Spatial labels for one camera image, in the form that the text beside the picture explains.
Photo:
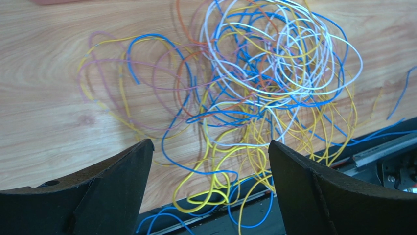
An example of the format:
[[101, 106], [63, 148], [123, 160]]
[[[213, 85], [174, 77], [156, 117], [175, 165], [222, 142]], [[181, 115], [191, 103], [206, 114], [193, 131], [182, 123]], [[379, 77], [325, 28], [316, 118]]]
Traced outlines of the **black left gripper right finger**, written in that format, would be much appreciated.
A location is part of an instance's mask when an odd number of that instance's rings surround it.
[[287, 234], [416, 234], [415, 194], [347, 176], [278, 141], [268, 154]]

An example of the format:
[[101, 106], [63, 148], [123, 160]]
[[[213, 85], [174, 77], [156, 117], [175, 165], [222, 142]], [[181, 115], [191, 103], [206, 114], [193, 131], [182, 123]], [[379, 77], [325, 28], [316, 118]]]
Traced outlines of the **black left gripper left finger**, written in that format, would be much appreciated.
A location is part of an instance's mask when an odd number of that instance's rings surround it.
[[133, 234], [153, 152], [152, 141], [146, 139], [38, 187], [1, 191], [1, 234]]

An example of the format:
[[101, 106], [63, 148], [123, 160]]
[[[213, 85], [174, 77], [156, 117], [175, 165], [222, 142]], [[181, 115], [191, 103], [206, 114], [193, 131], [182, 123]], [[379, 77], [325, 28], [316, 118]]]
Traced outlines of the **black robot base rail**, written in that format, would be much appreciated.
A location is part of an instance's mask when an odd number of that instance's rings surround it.
[[[349, 176], [405, 192], [417, 191], [417, 120], [399, 122], [350, 143], [333, 167]], [[239, 208], [243, 207], [244, 234], [283, 235], [278, 204], [264, 186], [252, 178], [243, 181], [243, 192], [232, 189], [233, 206], [205, 206], [185, 214], [172, 204], [139, 216], [138, 235], [235, 235]]]

